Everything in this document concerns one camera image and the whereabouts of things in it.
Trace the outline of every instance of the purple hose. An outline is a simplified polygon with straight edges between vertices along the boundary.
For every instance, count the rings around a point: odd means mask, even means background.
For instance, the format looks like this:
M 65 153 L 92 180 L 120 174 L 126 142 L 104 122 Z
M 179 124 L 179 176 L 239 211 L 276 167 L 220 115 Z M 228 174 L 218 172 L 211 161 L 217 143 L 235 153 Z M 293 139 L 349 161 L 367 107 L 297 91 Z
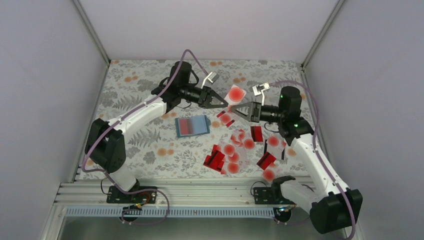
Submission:
M 318 108 L 317 102 L 315 101 L 315 98 L 314 98 L 311 90 L 307 86 L 305 86 L 305 85 L 303 85 L 303 84 L 301 84 L 301 83 L 299 83 L 297 81 L 291 81 L 291 80 L 281 80 L 281 81 L 277 81 L 277 82 L 274 82 L 274 83 L 270 83 L 269 85 L 270 86 L 273 86 L 273 85 L 277 85 L 277 84 L 281 84 L 281 83 L 294 84 L 294 85 L 297 85 L 297 86 L 302 87 L 305 91 L 307 91 L 307 93 L 310 96 L 310 99 L 312 99 L 312 103 L 313 103 L 313 105 L 315 105 L 315 109 L 316 109 L 316 111 L 315 111 L 315 114 L 316 114 L 316 123 L 315 123 L 315 131 L 314 131 L 313 136 L 312 136 L 312 145 L 313 145 L 313 148 L 314 149 L 317 149 L 317 135 L 318 135 L 318 131 L 320 129 L 320 114 L 319 114 L 320 113 L 320 109 Z M 320 152 L 317 151 L 317 150 L 315 150 L 315 154 L 316 154 L 316 157 L 318 158 L 319 162 L 321 163 L 322 167 L 324 168 L 324 170 L 329 175 L 330 179 L 333 182 L 335 182 L 336 181 L 336 178 L 333 176 L 333 174 L 330 172 L 330 170 L 327 167 L 327 165 L 324 163 L 324 160 L 321 157 Z M 342 187 L 340 186 L 340 184 L 336 183 L 335 186 L 338 188 L 338 190 L 340 191 L 341 195 L 343 196 L 344 201 L 346 202 L 347 209 L 348 209 L 349 214 L 350 214 L 350 221 L 352 223 L 352 231 L 350 232 L 350 235 L 347 238 L 342 238 L 342 239 L 351 240 L 351 239 L 354 238 L 355 232 L 356 232 L 356 221 L 355 221 L 354 211 L 352 209 L 351 203 L 348 200 L 348 196 L 346 196 L 346 193 L 342 189 Z
M 203 68 L 203 66 L 200 64 L 200 62 L 199 62 L 199 60 L 196 58 L 196 56 L 193 54 L 193 52 L 191 51 L 191 50 L 189 50 L 189 49 L 186 49 L 183 53 L 182 53 L 182 56 L 181 56 L 181 59 L 179 60 L 179 63 L 178 63 L 178 65 L 176 66 L 176 69 L 175 69 L 175 72 L 174 72 L 174 74 L 172 75 L 172 77 L 168 80 L 168 83 L 166 84 L 166 86 L 163 88 L 163 90 L 157 95 L 157 96 L 155 96 L 154 98 L 152 98 L 151 100 L 149 100 L 149 101 L 147 101 L 147 104 L 150 104 L 150 103 L 152 103 L 153 101 L 155 101 L 156 99 L 158 99 L 160 96 L 162 96 L 162 94 L 164 94 L 164 92 L 170 87 L 170 85 L 171 85 L 171 83 L 174 81 L 174 79 L 175 79 L 175 77 L 176 77 L 176 75 L 177 75 L 177 73 L 178 73 L 178 71 L 180 70 L 180 68 L 181 68 L 181 65 L 183 64 L 183 60 L 184 60 L 184 57 L 185 57 L 185 55 L 186 55 L 186 53 L 190 53 L 192 56 L 193 56 L 193 58 L 194 58 L 194 60 L 196 61 L 196 63 L 199 65 L 199 67 L 202 69 L 202 71 L 204 72 L 204 74 L 205 75 L 208 75 L 208 72 Z M 119 191 L 121 191 L 122 193 L 124 193 L 124 194 L 127 194 L 127 195 L 133 195 L 133 194 L 139 194 L 139 193 L 143 193 L 143 192 L 147 192 L 147 191 L 156 191 L 156 192 L 158 192 L 158 193 L 160 193 L 160 194 L 162 194 L 163 195 L 163 197 L 165 198 L 165 200 L 166 200 L 166 204 L 167 204 L 167 210 L 166 210 L 166 214 L 165 214 L 165 216 L 163 216 L 163 218 L 161 219 L 161 220 L 159 220 L 159 221 L 156 221 L 156 222 L 152 222 L 152 223 L 136 223 L 136 222 L 129 222 L 129 221 L 125 221 L 124 220 L 124 218 L 122 218 L 122 221 L 123 221 L 123 223 L 128 223 L 128 224 L 130 224 L 130 225 L 142 225 L 142 226 L 146 226 L 146 225 L 156 225 L 156 224 L 160 224 L 160 223 L 162 223 L 166 218 L 167 218 L 167 216 L 169 215 L 169 213 L 170 213 L 170 201 L 169 201 L 169 199 L 168 199 L 168 197 L 162 192 L 162 191 L 160 191 L 160 190 L 158 190 L 158 189 L 142 189 L 142 190 L 138 190 L 138 191 L 133 191 L 133 192 L 129 192 L 129 191 L 125 191 L 125 190 L 123 190 L 118 184 L 116 184 L 116 182 L 111 178 L 111 176 L 104 170 L 104 169 L 101 169 L 101 168 L 95 168 L 95 169 L 86 169 L 86 164 L 87 164 L 87 161 L 89 160 L 89 158 L 90 158 L 90 156 L 91 156 L 91 154 L 93 153 L 93 151 L 94 151 L 94 149 L 96 149 L 96 147 L 97 147 L 97 145 L 100 143 L 100 141 L 104 138 L 104 137 L 106 137 L 106 135 L 114 128 L 114 127 L 116 127 L 121 121 L 123 121 L 123 120 L 125 120 L 126 118 L 128 118 L 128 116 L 130 116 L 131 114 L 133 114 L 134 112 L 136 112 L 137 110 L 139 110 L 139 109 L 141 109 L 142 107 L 144 107 L 145 105 L 144 104 L 141 104 L 141 105 L 139 105 L 139 106 L 137 106 L 137 107 L 135 107 L 135 108 L 133 108 L 132 110 L 130 110 L 129 112 L 127 112 L 125 115 L 123 115 L 122 117 L 121 117 L 121 120 L 117 120 L 115 123 L 113 123 L 109 128 L 107 128 L 98 138 L 97 138 L 97 140 L 94 142 L 94 144 L 93 144 L 93 146 L 91 146 L 90 147 L 90 149 L 88 150 L 88 152 L 87 152 L 87 154 L 86 154 L 86 156 L 84 157 L 84 160 L 82 161 L 82 167 L 81 167 L 81 169 L 82 169 L 82 171 L 83 172 L 85 172 L 85 173 L 92 173 L 92 172 L 103 172 L 104 173 L 104 175 L 107 177 L 107 179 L 109 179 L 110 180 L 110 182 L 112 182 L 113 183 L 113 185 L 115 185 L 115 187 L 119 190 Z M 124 214 L 126 213 L 126 212 L 129 212 L 129 210 L 127 210 L 127 211 L 124 211 L 123 213 L 122 213 L 122 216 L 124 216 Z

